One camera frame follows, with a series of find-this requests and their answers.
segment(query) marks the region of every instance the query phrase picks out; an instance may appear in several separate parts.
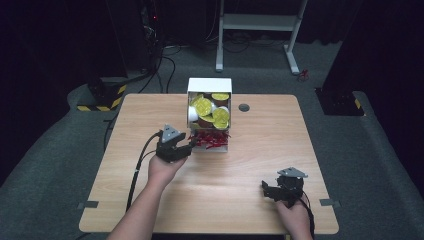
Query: metal stand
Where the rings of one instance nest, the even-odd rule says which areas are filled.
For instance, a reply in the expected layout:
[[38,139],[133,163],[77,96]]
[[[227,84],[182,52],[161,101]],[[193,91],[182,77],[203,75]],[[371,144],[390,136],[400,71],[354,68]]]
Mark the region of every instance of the metal stand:
[[280,15],[250,15],[250,14],[225,14],[224,2],[221,0],[221,10],[219,18],[219,38],[216,53],[216,71],[224,70],[223,34],[224,29],[244,29],[244,30],[268,30],[292,32],[290,42],[284,45],[284,52],[287,56],[290,70],[294,75],[300,73],[293,55],[293,46],[302,23],[308,0],[302,0],[300,10],[296,16]]

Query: yellow and black tape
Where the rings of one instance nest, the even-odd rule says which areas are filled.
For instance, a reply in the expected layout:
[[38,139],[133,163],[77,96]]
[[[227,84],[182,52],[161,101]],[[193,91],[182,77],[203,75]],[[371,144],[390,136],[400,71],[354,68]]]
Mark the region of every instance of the yellow and black tape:
[[119,88],[117,88],[116,90],[112,90],[106,97],[105,97],[105,102],[107,104],[78,104],[77,105],[77,109],[79,111],[102,111],[102,112],[106,112],[106,111],[113,111],[115,110],[118,105],[121,103],[122,101],[122,96],[124,94],[124,91],[126,89],[127,85],[123,85]]

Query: power cord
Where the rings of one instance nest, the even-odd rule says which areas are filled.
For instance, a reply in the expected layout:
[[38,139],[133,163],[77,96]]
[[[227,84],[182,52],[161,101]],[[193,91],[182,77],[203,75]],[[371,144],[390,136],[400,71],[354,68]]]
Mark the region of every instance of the power cord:
[[144,155],[144,152],[146,151],[147,146],[149,146],[149,143],[153,140],[153,138],[155,137],[160,137],[161,132],[157,132],[155,134],[153,134],[149,140],[147,140],[147,142],[144,144],[143,150],[141,151],[140,157],[138,158],[138,162],[137,165],[135,167],[135,171],[134,171],[134,176],[133,176],[133,180],[131,182],[131,188],[130,188],[130,192],[128,193],[128,201],[127,201],[127,208],[126,211],[128,211],[128,209],[130,209],[131,204],[132,204],[132,199],[133,199],[133,195],[134,195],[134,189],[135,189],[135,185],[137,184],[137,178],[138,178],[138,173],[140,171],[140,167],[141,167],[141,163],[143,161],[143,159],[150,153],[154,152],[150,152],[146,155]]

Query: black equipment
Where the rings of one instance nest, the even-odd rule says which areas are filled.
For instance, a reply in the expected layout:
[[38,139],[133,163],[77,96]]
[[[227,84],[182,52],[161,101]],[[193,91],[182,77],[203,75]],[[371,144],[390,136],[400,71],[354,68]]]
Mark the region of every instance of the black equipment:
[[278,171],[278,173],[280,174],[277,178],[279,187],[270,187],[268,183],[262,181],[264,196],[274,199],[275,202],[287,201],[290,208],[302,197],[303,178],[308,175],[293,167]]
[[156,155],[166,162],[174,162],[191,155],[191,150],[196,145],[196,139],[191,139],[185,146],[177,147],[177,143],[185,138],[186,134],[165,125],[160,131],[159,141],[156,147]]

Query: forearm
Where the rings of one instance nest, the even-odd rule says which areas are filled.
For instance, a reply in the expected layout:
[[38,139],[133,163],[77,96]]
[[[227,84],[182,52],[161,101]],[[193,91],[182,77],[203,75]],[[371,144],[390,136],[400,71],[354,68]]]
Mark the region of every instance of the forearm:
[[151,239],[163,189],[147,183],[108,239]]

